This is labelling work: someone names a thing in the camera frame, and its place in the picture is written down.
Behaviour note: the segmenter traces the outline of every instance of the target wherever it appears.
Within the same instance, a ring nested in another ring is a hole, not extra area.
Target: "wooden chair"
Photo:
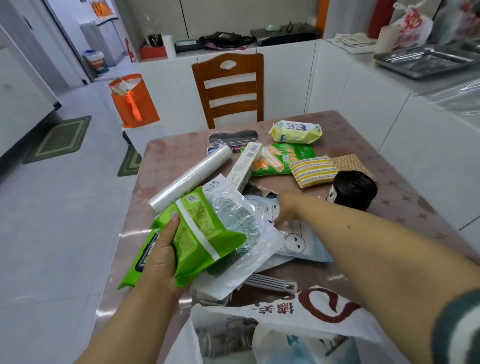
[[[236,64],[230,69],[222,68],[226,61]],[[223,53],[211,60],[192,65],[193,75],[197,83],[198,93],[209,129],[215,128],[214,120],[221,116],[244,111],[257,111],[257,121],[264,119],[264,55]],[[238,82],[205,88],[205,81],[220,77],[236,76],[239,74],[255,73],[255,81]],[[256,100],[236,101],[228,104],[210,107],[210,101],[218,98],[244,94],[257,94]]]

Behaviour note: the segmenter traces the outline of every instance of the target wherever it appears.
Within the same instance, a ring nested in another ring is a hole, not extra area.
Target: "green glove package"
[[[291,174],[288,167],[291,162],[313,157],[315,152],[308,144],[266,144],[262,147],[262,157],[252,163],[252,177]]]
[[[172,203],[155,218],[152,232],[143,243],[130,270],[123,278],[119,289],[135,286],[140,278],[148,255],[155,241],[170,221],[171,214],[177,211],[180,223],[173,238],[177,258],[175,285],[184,287],[214,262],[231,253],[247,241],[245,234],[228,231],[205,198],[202,187]]]

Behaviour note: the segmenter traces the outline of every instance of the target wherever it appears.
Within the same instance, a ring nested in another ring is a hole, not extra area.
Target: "white box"
[[[233,184],[240,193],[247,185],[252,175],[252,163],[262,156],[262,143],[249,142],[227,176],[227,181]]]

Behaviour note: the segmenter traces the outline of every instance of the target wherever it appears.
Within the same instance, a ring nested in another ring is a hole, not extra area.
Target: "plastic bucket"
[[[88,63],[94,69],[96,74],[103,74],[109,71],[108,66],[105,63],[105,56],[99,50],[86,50],[84,56],[87,58]]]

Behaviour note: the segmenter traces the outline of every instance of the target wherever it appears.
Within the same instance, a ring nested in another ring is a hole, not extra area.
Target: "green floor mat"
[[[25,157],[23,164],[74,153],[80,149],[91,116],[65,120],[55,125],[39,145]]]
[[[142,156],[138,154],[133,145],[130,144],[117,176],[124,177],[137,174],[138,170],[140,169],[141,162]]]

